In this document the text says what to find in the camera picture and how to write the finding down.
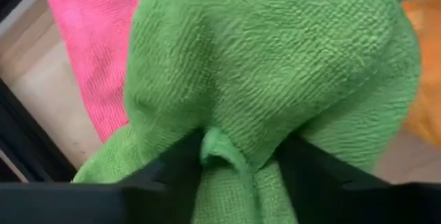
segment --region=light wooden floor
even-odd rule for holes
[[[100,148],[46,0],[0,38],[0,77],[74,165]],[[441,152],[401,132],[376,173],[395,183],[441,182]]]

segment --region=folded towel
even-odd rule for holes
[[[84,106],[102,141],[127,123],[123,84],[138,0],[48,0]]]
[[[420,73],[400,0],[141,0],[129,50],[130,122],[74,181],[118,181],[205,127],[203,224],[296,223],[280,142],[297,130],[371,170]]]

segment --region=cloth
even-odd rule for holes
[[[206,129],[194,223],[296,223],[272,154],[293,130],[371,170],[420,73],[400,0],[141,0],[130,122],[74,182],[111,183]]]
[[[127,123],[123,107],[128,40],[138,0],[48,0],[84,106],[102,141]]]
[[[425,141],[441,145],[441,0],[404,2],[420,41],[422,75],[406,127]]]

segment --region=pink microfiber towel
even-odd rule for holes
[[[123,84],[138,0],[48,0],[88,114],[104,142],[127,123]]]

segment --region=green microfiber towel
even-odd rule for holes
[[[205,127],[194,223],[296,223],[271,158],[280,142],[297,130],[371,170],[419,73],[400,0],[141,0],[130,123],[74,182],[116,182]]]

